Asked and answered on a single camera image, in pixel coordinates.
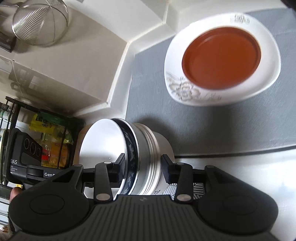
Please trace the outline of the person's left hand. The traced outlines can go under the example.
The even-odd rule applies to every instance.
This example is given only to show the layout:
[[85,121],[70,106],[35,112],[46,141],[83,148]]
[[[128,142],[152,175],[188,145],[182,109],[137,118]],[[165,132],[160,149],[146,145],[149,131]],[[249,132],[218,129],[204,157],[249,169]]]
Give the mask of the person's left hand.
[[22,192],[22,188],[20,187],[15,187],[11,190],[11,193],[10,193],[10,202],[17,196],[19,195],[20,193]]

